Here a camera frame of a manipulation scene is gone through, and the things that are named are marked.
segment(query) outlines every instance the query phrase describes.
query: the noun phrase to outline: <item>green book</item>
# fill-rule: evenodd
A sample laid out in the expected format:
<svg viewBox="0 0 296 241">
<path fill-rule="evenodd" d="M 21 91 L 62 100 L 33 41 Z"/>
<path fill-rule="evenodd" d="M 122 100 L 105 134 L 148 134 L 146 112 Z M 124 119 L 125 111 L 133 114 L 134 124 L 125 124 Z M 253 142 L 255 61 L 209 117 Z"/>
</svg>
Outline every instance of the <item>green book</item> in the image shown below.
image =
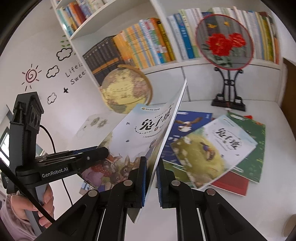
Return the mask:
<svg viewBox="0 0 296 241">
<path fill-rule="evenodd" d="M 228 112 L 227 116 L 258 143 L 256 148 L 231 171 L 258 183 L 264 160 L 265 125 L 231 112 Z"/>
</svg>

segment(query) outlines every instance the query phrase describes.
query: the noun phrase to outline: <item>bookshelf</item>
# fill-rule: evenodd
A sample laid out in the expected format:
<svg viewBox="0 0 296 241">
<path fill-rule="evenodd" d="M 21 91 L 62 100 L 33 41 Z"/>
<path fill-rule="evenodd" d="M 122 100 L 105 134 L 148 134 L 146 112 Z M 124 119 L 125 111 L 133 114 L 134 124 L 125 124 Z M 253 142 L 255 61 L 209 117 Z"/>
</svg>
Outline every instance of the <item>bookshelf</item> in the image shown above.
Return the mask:
<svg viewBox="0 0 296 241">
<path fill-rule="evenodd" d="M 58 6 L 54 9 L 58 9 L 61 6 L 67 5 L 71 0 L 61 0 Z M 137 23 L 140 19 L 156 17 L 162 22 L 164 30 L 172 46 L 174 52 L 175 61 L 168 63 L 156 65 L 150 68 L 142 69 L 144 74 L 157 73 L 161 71 L 168 71 L 175 68 L 180 68 L 184 72 L 184 68 L 194 69 L 199 65 L 210 65 L 210 63 L 204 58 L 194 58 L 189 60 L 183 60 L 181 53 L 174 37 L 173 31 L 170 27 L 167 17 L 173 13 L 177 13 L 179 9 L 186 9 L 192 7 L 199 7 L 201 11 L 207 11 L 211 7 L 229 7 L 236 6 L 240 10 L 253 10 L 256 12 L 266 11 L 268 13 L 272 12 L 265 6 L 260 0 L 252 1 L 240 1 L 240 0 L 201 0 L 199 2 L 192 0 L 111 0 L 103 7 L 98 9 L 91 17 L 89 17 L 75 32 L 72 36 L 69 36 L 66 31 L 66 35 L 69 39 L 73 50 L 76 52 L 79 60 L 84 63 L 83 55 L 96 43 L 100 42 L 107 36 L 116 35 L 123 29 Z M 281 71 L 281 61 L 280 64 L 273 63 L 271 61 L 266 61 L 262 59 L 252 59 L 250 67 L 253 68 L 254 72 L 268 72 L 272 69 L 276 72 Z M 87 72 L 94 84 L 99 87 L 90 69 L 87 68 Z M 188 86 L 190 87 L 190 82 L 196 82 L 195 79 L 190 79 L 192 75 L 184 74 L 184 78 L 188 80 Z M 263 81 L 266 85 L 269 84 L 268 79 L 258 79 L 258 81 Z"/>
</svg>

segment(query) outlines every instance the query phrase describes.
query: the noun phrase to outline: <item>red flower embroidery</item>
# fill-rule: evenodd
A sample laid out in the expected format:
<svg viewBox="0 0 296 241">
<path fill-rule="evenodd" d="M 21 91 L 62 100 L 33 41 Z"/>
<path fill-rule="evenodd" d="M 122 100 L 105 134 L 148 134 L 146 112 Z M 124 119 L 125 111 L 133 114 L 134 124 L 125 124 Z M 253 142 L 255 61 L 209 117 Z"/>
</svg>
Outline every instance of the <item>red flower embroidery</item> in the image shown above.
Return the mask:
<svg viewBox="0 0 296 241">
<path fill-rule="evenodd" d="M 229 39 L 231 40 L 233 47 L 240 48 L 246 45 L 246 41 L 244 40 L 241 34 L 238 34 L 238 33 L 230 34 Z"/>
<path fill-rule="evenodd" d="M 232 48 L 232 42 L 224 34 L 212 34 L 206 43 L 212 53 L 218 56 L 229 56 L 229 51 Z"/>
</svg>

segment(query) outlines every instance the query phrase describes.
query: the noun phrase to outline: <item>orange book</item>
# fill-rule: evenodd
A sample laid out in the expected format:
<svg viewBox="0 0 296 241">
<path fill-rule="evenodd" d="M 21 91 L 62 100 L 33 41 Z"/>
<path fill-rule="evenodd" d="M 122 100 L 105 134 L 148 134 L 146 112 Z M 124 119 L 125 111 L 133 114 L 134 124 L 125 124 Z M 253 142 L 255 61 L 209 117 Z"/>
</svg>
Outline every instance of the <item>orange book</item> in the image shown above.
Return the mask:
<svg viewBox="0 0 296 241">
<path fill-rule="evenodd" d="M 163 40 L 163 37 L 162 37 L 161 32 L 160 32 L 160 30 L 158 28 L 158 25 L 157 25 L 157 21 L 159 21 L 159 19 L 158 18 L 150 18 L 150 20 L 151 20 L 151 22 L 152 22 L 152 24 L 153 24 L 153 26 L 155 28 L 156 35 L 157 35 L 158 40 L 159 40 L 159 42 L 160 42 L 160 44 L 162 46 L 163 54 L 165 56 L 165 61 L 170 62 L 171 61 L 170 55 L 168 54 L 168 50 L 167 50 L 167 48 L 165 46 L 165 41 Z"/>
<path fill-rule="evenodd" d="M 77 2 L 71 2 L 69 3 L 69 8 L 71 10 L 71 13 L 74 14 L 75 21 L 80 26 L 84 23 L 85 16 L 83 15 L 80 7 L 78 6 Z"/>
</svg>

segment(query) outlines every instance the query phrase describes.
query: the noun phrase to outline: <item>bird illustration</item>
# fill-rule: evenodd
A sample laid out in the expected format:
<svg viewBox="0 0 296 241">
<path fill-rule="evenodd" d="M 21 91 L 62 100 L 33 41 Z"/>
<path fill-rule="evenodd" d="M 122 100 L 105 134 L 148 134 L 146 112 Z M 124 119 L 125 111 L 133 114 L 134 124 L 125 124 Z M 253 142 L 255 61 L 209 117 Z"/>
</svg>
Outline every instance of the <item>bird illustration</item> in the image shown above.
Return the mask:
<svg viewBox="0 0 296 241">
<path fill-rule="evenodd" d="M 217 25 L 213 25 L 213 24 L 210 24 L 210 23 L 208 23 L 207 26 L 208 26 L 209 28 L 215 28 L 215 27 L 217 27 Z"/>
<path fill-rule="evenodd" d="M 181 120 L 175 120 L 175 123 L 182 124 L 183 126 L 178 126 L 178 130 L 182 132 L 188 132 L 191 130 L 192 124 L 198 123 L 202 120 L 202 117 L 197 117 L 193 121 L 181 121 Z"/>
</svg>

